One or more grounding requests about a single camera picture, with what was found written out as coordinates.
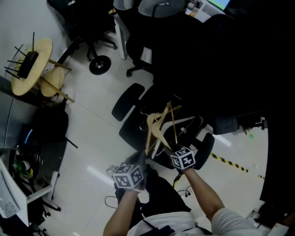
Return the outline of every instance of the black and white marker cube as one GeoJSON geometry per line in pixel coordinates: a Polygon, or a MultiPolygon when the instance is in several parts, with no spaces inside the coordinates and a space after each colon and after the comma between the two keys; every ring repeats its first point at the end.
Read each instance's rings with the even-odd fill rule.
{"type": "Polygon", "coordinates": [[[112,176],[118,188],[134,188],[143,180],[143,174],[139,165],[121,165],[112,176]]]}
{"type": "Polygon", "coordinates": [[[194,152],[187,147],[183,147],[174,154],[170,154],[174,167],[184,170],[195,164],[194,152]]]}

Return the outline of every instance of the stool leg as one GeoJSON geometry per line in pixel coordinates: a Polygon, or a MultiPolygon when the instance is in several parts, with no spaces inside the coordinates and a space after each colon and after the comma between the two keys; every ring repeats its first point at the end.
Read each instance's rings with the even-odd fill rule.
{"type": "Polygon", "coordinates": [[[65,68],[65,69],[67,69],[67,70],[69,70],[69,71],[72,70],[70,67],[66,67],[66,66],[62,65],[61,63],[58,63],[58,62],[56,62],[56,61],[52,61],[51,59],[49,59],[49,62],[50,62],[51,64],[56,65],[56,66],[59,66],[59,67],[65,68]]]}
{"type": "Polygon", "coordinates": [[[69,100],[71,102],[75,102],[72,98],[70,98],[68,95],[64,94],[62,91],[60,91],[59,89],[57,89],[55,86],[53,86],[50,82],[48,82],[42,76],[40,76],[40,80],[41,81],[44,81],[50,88],[52,88],[59,95],[63,96],[64,98],[66,98],[67,100],[69,100]]]}

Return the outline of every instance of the white shirt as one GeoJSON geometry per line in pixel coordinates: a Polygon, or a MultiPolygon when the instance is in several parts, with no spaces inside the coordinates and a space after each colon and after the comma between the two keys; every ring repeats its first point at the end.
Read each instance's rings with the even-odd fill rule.
{"type": "MultiPolygon", "coordinates": [[[[169,225],[175,231],[171,234],[172,236],[205,235],[202,230],[196,228],[188,212],[159,214],[147,217],[145,220],[158,229],[169,225]]],[[[140,236],[150,230],[151,228],[144,221],[140,221],[129,230],[128,236],[140,236]]],[[[226,208],[220,209],[213,216],[212,233],[214,236],[262,236],[254,225],[226,208]]]]}

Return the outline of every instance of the person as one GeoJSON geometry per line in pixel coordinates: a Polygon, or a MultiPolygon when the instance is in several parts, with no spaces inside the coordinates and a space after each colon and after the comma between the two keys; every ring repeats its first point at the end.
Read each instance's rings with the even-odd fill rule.
{"type": "Polygon", "coordinates": [[[193,168],[182,170],[201,209],[212,223],[212,233],[198,227],[178,192],[157,171],[145,172],[149,202],[141,204],[139,189],[118,189],[118,207],[105,226],[103,236],[261,236],[257,228],[239,214],[226,209],[217,193],[193,168]]]}

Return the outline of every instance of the tile floor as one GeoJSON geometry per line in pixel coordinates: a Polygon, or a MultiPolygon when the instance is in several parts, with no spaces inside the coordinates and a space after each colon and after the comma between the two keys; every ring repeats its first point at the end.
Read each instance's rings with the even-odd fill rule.
{"type": "MultiPolygon", "coordinates": [[[[67,145],[65,151],[60,178],[53,194],[54,202],[62,211],[50,211],[51,217],[42,224],[51,236],[102,235],[105,224],[114,212],[104,203],[105,196],[114,196],[112,181],[106,176],[105,170],[134,153],[118,135],[124,121],[118,122],[111,111],[130,85],[139,83],[147,90],[153,80],[153,76],[143,70],[135,71],[132,77],[127,78],[125,73],[133,66],[132,61],[129,58],[122,60],[119,50],[114,51],[102,42],[96,47],[97,53],[108,56],[112,66],[104,75],[92,75],[86,50],[86,46],[81,45],[80,50],[68,60],[73,70],[66,76],[63,90],[76,102],[69,103],[66,108],[70,119],[67,137],[79,148],[67,145]]],[[[207,130],[203,130],[198,138],[202,140],[206,133],[207,130]]],[[[244,217],[259,204],[264,181],[258,175],[265,175],[267,161],[267,130],[254,128],[251,133],[254,139],[241,132],[222,135],[227,141],[216,139],[212,151],[249,169],[249,173],[212,157],[198,171],[217,191],[224,204],[244,217]]],[[[157,164],[155,169],[170,183],[177,175],[176,170],[168,170],[157,164]]],[[[187,180],[182,177],[176,189],[187,186],[187,180]]],[[[141,193],[140,199],[147,202],[147,193],[141,193]]],[[[184,200],[192,208],[199,225],[210,229],[210,222],[194,195],[184,200]]],[[[107,202],[111,206],[117,205],[112,198],[108,198],[107,202]]]]}

